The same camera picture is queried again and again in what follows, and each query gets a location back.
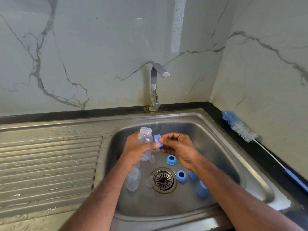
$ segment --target forearm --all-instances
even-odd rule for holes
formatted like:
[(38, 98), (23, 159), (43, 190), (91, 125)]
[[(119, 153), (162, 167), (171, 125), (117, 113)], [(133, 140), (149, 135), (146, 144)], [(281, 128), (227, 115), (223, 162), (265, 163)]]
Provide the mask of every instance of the forearm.
[(193, 171), (216, 198), (237, 231), (303, 231), (229, 179), (202, 155), (194, 162)]
[(127, 167), (118, 162), (59, 231), (109, 231)]

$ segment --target white marble tile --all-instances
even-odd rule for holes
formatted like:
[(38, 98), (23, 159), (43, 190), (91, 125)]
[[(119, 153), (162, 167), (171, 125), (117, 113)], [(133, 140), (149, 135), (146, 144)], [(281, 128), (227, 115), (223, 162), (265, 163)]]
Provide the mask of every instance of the white marble tile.
[(161, 104), (209, 100), (236, 4), (0, 0), (0, 116), (149, 104), (150, 60)]
[(308, 179), (308, 0), (239, 0), (210, 101)]

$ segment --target brush handle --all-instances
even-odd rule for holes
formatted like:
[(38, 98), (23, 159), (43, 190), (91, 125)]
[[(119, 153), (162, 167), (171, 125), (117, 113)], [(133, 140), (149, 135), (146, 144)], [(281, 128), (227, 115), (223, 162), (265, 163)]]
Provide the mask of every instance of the brush handle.
[(304, 190), (306, 190), (306, 192), (308, 193), (308, 187), (294, 174), (292, 173), (290, 170), (288, 170), (286, 168), (286, 173), (293, 178)]

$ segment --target faucet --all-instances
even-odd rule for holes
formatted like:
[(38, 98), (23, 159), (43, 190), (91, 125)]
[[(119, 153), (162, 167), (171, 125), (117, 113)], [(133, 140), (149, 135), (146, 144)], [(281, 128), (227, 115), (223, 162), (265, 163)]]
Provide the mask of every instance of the faucet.
[(149, 107), (149, 111), (155, 112), (159, 108), (159, 103), (157, 101), (157, 93), (156, 93), (156, 87), (157, 87), (157, 72), (161, 75), (162, 78), (170, 77), (169, 72), (165, 70), (165, 68), (159, 64), (151, 62), (152, 70), (151, 70), (151, 96), (150, 101), (151, 105)]

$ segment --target person's right hand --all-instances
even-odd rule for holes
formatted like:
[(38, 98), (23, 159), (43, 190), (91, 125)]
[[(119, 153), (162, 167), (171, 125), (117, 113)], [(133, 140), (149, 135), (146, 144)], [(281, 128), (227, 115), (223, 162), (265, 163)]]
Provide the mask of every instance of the person's right hand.
[(164, 145), (160, 149), (161, 152), (174, 155), (185, 168), (193, 170), (194, 162), (201, 154), (197, 151), (188, 135), (169, 133), (163, 135), (159, 141)]

